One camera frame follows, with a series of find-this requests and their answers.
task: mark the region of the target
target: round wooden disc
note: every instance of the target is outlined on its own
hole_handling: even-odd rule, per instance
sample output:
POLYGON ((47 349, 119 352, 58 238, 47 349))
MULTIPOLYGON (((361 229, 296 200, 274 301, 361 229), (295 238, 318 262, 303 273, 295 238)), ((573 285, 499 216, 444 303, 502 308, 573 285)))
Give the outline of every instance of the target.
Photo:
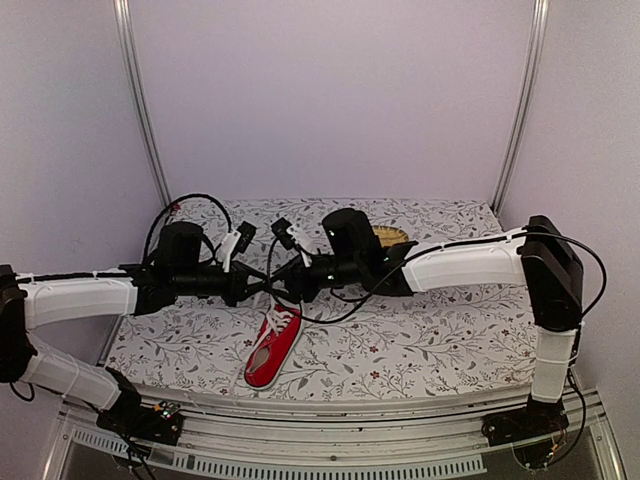
POLYGON ((409 235, 407 235, 404 230, 396 227, 374 225, 373 233, 378 236, 383 247, 391 247, 398 243, 405 243, 409 241, 409 235))

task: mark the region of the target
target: flower pattern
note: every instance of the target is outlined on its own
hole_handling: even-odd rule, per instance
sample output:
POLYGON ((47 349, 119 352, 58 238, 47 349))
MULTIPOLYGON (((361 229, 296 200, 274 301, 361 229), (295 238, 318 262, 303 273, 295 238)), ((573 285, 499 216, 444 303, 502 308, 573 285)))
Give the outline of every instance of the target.
MULTIPOLYGON (((285 217, 329 251, 320 222, 343 207, 363 210, 373 225, 402 228, 412 240, 440 242, 498 233, 483 202, 305 199, 223 202, 235 225, 258 231, 238 260, 262 271, 272 241, 269 226, 285 217)), ((202 225, 214 244, 225 221, 212 204, 185 201, 171 220, 202 225)), ((203 252, 203 259, 209 255, 203 252)), ((291 253, 274 252, 274 268, 291 253)), ((362 294, 345 288, 345 297, 362 294)), ((268 308, 249 299, 236 308, 220 299, 181 298, 142 317, 125 317, 107 365, 132 382, 211 395, 229 395, 231 377, 251 351, 268 308)), ((322 293, 307 314, 330 319, 351 308, 322 293)), ((407 298, 374 296, 357 314, 334 325, 305 324, 303 334, 274 385, 241 397, 301 401, 433 397, 485 391, 531 381, 536 329, 524 287, 475 285, 436 289, 407 298)))

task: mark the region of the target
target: black wire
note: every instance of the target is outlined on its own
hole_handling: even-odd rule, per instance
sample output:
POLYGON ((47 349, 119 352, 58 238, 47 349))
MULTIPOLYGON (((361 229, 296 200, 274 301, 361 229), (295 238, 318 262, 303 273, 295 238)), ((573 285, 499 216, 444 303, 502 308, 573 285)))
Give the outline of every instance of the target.
MULTIPOLYGON (((91 408, 91 410, 93 410, 96 414, 100 415, 100 410, 98 410, 98 408, 95 405, 92 405, 89 402, 84 402, 89 408, 91 408)), ((110 420, 108 420, 111 425, 114 427, 115 430, 117 430, 116 425, 111 422, 110 420)), ((131 459, 131 453, 133 452, 133 454, 138 457, 138 460, 140 460, 140 463, 142 464, 142 467, 145 469, 145 471, 147 472, 147 475, 149 475, 149 478, 151 480, 157 480, 156 476, 154 475, 154 473, 151 471, 151 468, 149 467, 149 464, 147 463, 147 461, 144 458, 144 453, 140 451, 140 449, 138 448, 138 446, 136 445, 136 443, 131 440, 131 437, 127 436, 127 435, 123 435, 119 432, 115 432, 116 435, 118 435, 122 441, 124 443, 127 444, 128 450, 127 450, 127 455, 129 456, 129 462, 132 461, 131 459)), ((130 469, 131 473, 138 479, 138 480, 143 480, 143 478, 140 476, 140 474, 138 472, 136 472, 136 468, 137 467, 133 467, 130 469)))
POLYGON ((11 391, 13 392, 13 394, 16 397, 18 397, 20 400, 22 400, 23 402, 31 403, 33 402, 33 399, 36 398, 36 391, 33 389, 33 385, 31 385, 30 383, 27 383, 27 385, 29 385, 29 390, 31 395, 30 397, 27 397, 26 395, 22 395, 18 391, 18 389, 16 388, 13 382, 9 384, 9 387, 11 388, 11 391))
POLYGON ((585 245, 584 243, 579 242, 578 240, 575 240, 571 237, 565 237, 564 235, 558 235, 556 233, 522 232, 522 233, 516 233, 515 235, 513 235, 513 238, 521 238, 521 237, 549 237, 549 238, 555 238, 558 240, 564 240, 567 243, 571 243, 572 245, 575 245, 576 247, 581 248, 582 250, 587 252, 589 255, 591 255, 591 257, 593 257, 593 259, 596 261, 596 263, 600 267, 600 273, 602 275, 602 283, 600 285, 600 290, 598 291, 598 294, 594 297, 594 299, 587 306, 587 308, 585 308, 582 311, 582 317, 584 318, 586 314, 588 314, 591 310, 593 310, 593 307, 596 306, 596 304, 600 301, 600 299, 602 299, 602 296, 604 295, 604 291, 607 288, 607 283, 608 283, 607 269, 604 265, 604 262, 600 258, 600 256, 591 247, 585 245))
POLYGON ((342 295, 338 295, 336 293, 336 289, 335 288, 330 288, 329 289, 329 295, 331 295, 334 298, 337 298, 338 300, 340 300, 341 302, 344 303, 357 303, 361 300, 360 297, 356 297, 356 298, 345 298, 342 295))
MULTIPOLYGON (((587 308, 585 308, 583 310, 582 318, 584 318, 584 316, 587 313, 589 313, 593 309, 593 307, 595 307, 596 304, 600 301, 600 299, 604 295, 605 289, 607 288, 607 281, 608 281, 607 280, 607 269, 606 269, 606 267, 604 265, 604 262, 600 258, 600 256, 593 249, 591 249, 590 247, 588 247, 584 243, 579 242, 578 240, 575 240, 575 239, 573 239, 571 237, 566 237, 564 235, 559 235, 559 234, 555 234, 555 233, 547 233, 547 232, 525 231, 525 232, 516 233, 516 234, 510 236, 511 239, 522 238, 522 237, 548 237, 548 238, 555 238, 557 240, 563 240, 563 241, 565 241, 567 243, 570 243, 572 245, 575 245, 575 246, 581 248, 582 250, 584 250, 585 252, 587 252, 589 255, 591 255, 594 258, 594 260, 597 262, 598 266, 600 267, 600 272, 602 274, 602 284, 600 286, 600 291, 598 292, 598 294, 591 301, 591 303, 587 306, 587 308)), ((342 315, 342 316, 340 316, 338 318, 334 318, 334 319, 331 319, 331 320, 324 320, 324 321, 316 320, 315 318, 306 317, 304 315, 299 315, 299 317, 302 318, 303 320, 307 320, 308 322, 317 323, 317 324, 333 324, 333 323, 341 322, 343 320, 346 320, 350 316, 352 316, 358 310, 360 310, 360 308, 362 308, 362 306, 373 295, 375 295, 375 292, 393 274, 395 274, 398 270, 400 270, 401 268, 405 267, 409 262, 415 260, 416 258, 420 258, 420 257, 422 257, 424 255, 428 255, 430 253, 433 253, 433 252, 436 252, 436 251, 440 251, 440 250, 444 250, 444 249, 447 249, 447 248, 460 247, 460 246, 466 246, 466 245, 480 245, 480 244, 485 244, 485 243, 496 243, 496 242, 501 242, 501 241, 507 240, 507 239, 508 239, 507 235, 502 235, 502 236, 499 236, 499 237, 491 237, 491 238, 477 238, 477 239, 473 239, 473 240, 460 240, 460 241, 450 242, 450 243, 447 243, 447 244, 444 244, 444 245, 438 245, 438 246, 434 246, 434 247, 431 247, 431 248, 427 248, 426 250, 422 250, 420 252, 417 252, 414 255, 411 255, 410 257, 405 258, 402 262, 400 262, 398 265, 396 265, 394 268, 392 268, 384 277, 382 277, 382 279, 376 285, 374 285, 374 287, 366 295, 363 295, 362 297, 358 297, 358 298, 349 299, 350 301, 353 301, 353 303, 356 303, 356 305, 349 312, 347 312, 346 314, 344 314, 344 315, 342 315)), ((275 245, 276 245, 277 242, 278 242, 277 239, 275 239, 272 242, 272 244, 271 244, 271 246, 269 248, 269 254, 267 255, 267 291, 273 297, 273 299, 275 300, 276 304, 278 304, 281 308, 284 308, 288 312, 295 314, 295 312, 293 312, 290 307, 287 307, 286 305, 284 305, 282 303, 282 300, 280 299, 280 297, 278 297, 278 295, 273 291, 273 287, 272 287, 272 283, 271 283, 271 260, 272 260, 272 257, 273 257, 273 250, 275 249, 275 245)))
POLYGON ((334 318, 332 320, 320 321, 320 320, 316 320, 315 318, 311 318, 311 317, 307 317, 305 315, 302 315, 302 313, 298 314, 292 308, 287 307, 286 305, 284 305, 282 303, 282 300, 280 299, 280 297, 278 297, 278 295, 276 294, 276 292, 273 289, 273 284, 271 282, 271 261, 272 261, 272 258, 273 258, 273 250, 275 249, 277 243, 278 243, 278 239, 275 238, 273 240, 273 242, 271 242, 271 246, 269 247, 269 254, 267 255, 267 292, 271 295, 271 297, 273 298, 275 303, 277 305, 279 305, 281 308, 283 308, 284 310, 286 310, 287 312, 289 312, 289 313, 291 313, 293 315, 296 315, 299 318, 301 318, 302 320, 306 320, 306 321, 311 322, 311 323, 317 323, 317 324, 321 324, 321 325, 330 325, 332 323, 342 322, 343 320, 346 320, 347 318, 349 318, 355 312, 360 310, 362 308, 362 306, 366 303, 366 301, 369 300, 369 298, 371 298, 373 296, 373 294, 368 294, 368 296, 365 296, 366 298, 364 298, 364 300, 359 301, 358 304, 355 307, 353 307, 349 312, 347 312, 346 314, 342 315, 341 317, 334 318))
POLYGON ((215 204, 215 206, 218 207, 218 209, 222 212, 222 215, 224 215, 225 220, 227 221, 228 231, 231 232, 233 230, 231 216, 229 216, 229 212, 227 211, 226 208, 224 208, 224 206, 222 205, 222 203, 220 203, 218 199, 206 193, 189 193, 188 195, 183 195, 181 197, 176 198, 175 200, 172 200, 166 207, 162 209, 162 211, 158 214, 158 216, 153 220, 153 223, 149 228, 149 232, 147 233, 147 238, 144 242, 144 252, 142 254, 143 264, 148 262, 149 248, 151 247, 151 239, 153 237, 153 233, 156 230, 156 227, 158 226, 158 223, 160 223, 160 220, 162 220, 162 217, 164 217, 167 214, 167 212, 173 209, 180 202, 189 200, 190 198, 204 198, 205 200, 209 200, 211 203, 215 204))
POLYGON ((295 248, 300 253, 306 253, 311 258, 321 256, 321 253, 319 251, 318 251, 318 253, 311 253, 311 252, 307 251, 306 249, 304 249, 302 246, 298 245, 297 243, 295 243, 293 245, 293 248, 295 248))
POLYGON ((573 378, 573 372, 571 372, 571 370, 569 370, 569 374, 567 376, 567 379, 569 380, 569 385, 571 385, 571 388, 578 395, 578 398, 580 399, 580 403, 582 403, 582 422, 580 423, 580 429, 578 430, 578 434, 576 435, 576 438, 573 440, 573 443, 563 452, 563 455, 561 457, 560 456, 559 457, 554 457, 551 460, 551 462, 549 463, 549 466, 555 465, 559 461, 567 458, 567 456, 571 453, 571 451, 574 448, 576 448, 576 446, 578 445, 578 442, 580 441, 580 437, 582 436, 582 433, 584 432, 585 424, 587 423, 587 402, 584 399, 584 395, 582 394, 582 392, 578 388, 578 385, 576 384, 576 381, 573 378))
POLYGON ((49 275, 38 275, 33 277, 23 277, 16 280, 16 283, 24 284, 31 282, 50 282, 54 280, 73 280, 76 278, 128 278, 129 274, 125 272, 73 272, 73 273, 54 273, 49 275))
POLYGON ((211 252, 211 256, 206 260, 200 262, 200 265, 210 265, 212 262, 218 263, 218 261, 216 260, 216 250, 218 250, 218 247, 214 247, 211 239, 204 234, 202 235, 202 243, 204 243, 205 246, 209 249, 209 251, 211 252))

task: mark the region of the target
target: vertical metal pole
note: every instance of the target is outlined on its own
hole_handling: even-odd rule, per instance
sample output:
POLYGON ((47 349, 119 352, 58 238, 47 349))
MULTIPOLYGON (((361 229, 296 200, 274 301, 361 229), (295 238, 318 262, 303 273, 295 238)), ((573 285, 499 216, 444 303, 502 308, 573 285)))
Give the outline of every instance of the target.
POLYGON ((504 207, 511 177, 518 158, 520 144, 522 143, 527 114, 529 113, 529 105, 531 104, 531 98, 533 96, 533 87, 538 73, 538 64, 540 63, 540 57, 542 55, 548 11, 549 0, 535 0, 533 23, 531 25, 531 36, 529 39, 529 52, 527 54, 522 90, 520 91, 520 100, 518 102, 513 128, 511 129, 507 152, 502 164, 502 169, 500 170, 498 184, 491 201, 491 209, 497 216, 500 215, 504 207))
POLYGON ((120 36, 120 46, 122 47, 127 78, 129 80, 129 86, 131 87, 138 123, 140 124, 142 140, 147 152, 147 159, 158 191, 158 196, 162 204, 166 206, 171 202, 171 193, 169 192, 169 184, 167 183, 164 168, 160 161, 160 155, 153 135, 151 118, 149 117, 149 110, 147 109, 142 87, 142 77, 140 76, 140 66, 138 65, 133 29, 131 26, 131 15, 129 13, 129 1, 114 0, 114 6, 116 10, 118 35, 120 36))

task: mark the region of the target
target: red sneaker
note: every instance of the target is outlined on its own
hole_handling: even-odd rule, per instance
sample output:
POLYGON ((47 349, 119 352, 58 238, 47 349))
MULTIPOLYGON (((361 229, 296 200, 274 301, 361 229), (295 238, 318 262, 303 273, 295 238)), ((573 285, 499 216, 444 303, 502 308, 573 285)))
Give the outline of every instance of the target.
POLYGON ((302 333, 300 312, 279 305, 266 315, 258 333, 259 345, 247 361, 244 380, 251 388, 266 390, 278 374, 302 333))

